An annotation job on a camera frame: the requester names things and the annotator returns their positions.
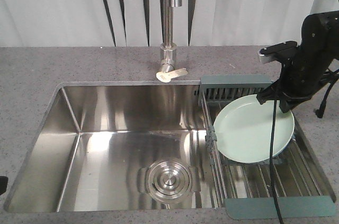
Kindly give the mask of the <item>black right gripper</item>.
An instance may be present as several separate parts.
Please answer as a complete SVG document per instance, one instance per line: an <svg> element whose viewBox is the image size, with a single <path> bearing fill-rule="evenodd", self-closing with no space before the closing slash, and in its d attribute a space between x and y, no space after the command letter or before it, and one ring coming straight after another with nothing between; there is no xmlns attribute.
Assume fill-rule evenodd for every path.
<svg viewBox="0 0 339 224"><path fill-rule="evenodd" d="M338 11L307 16L301 27L301 44L291 65L281 77L260 91L256 99L260 104L279 100L282 113L302 103L299 97L317 92L317 85L334 58L338 57Z"/></svg>

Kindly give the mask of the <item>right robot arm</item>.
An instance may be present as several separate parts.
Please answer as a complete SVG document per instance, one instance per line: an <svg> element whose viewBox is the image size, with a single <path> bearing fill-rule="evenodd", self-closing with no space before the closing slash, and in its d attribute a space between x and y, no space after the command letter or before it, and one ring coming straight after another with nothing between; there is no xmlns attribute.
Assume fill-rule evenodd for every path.
<svg viewBox="0 0 339 224"><path fill-rule="evenodd" d="M258 93L259 103L277 99L282 112L294 109L336 78L328 67L338 59L338 11L308 15L302 23L301 43L275 44L261 49L258 56L263 64L282 65L279 79Z"/></svg>

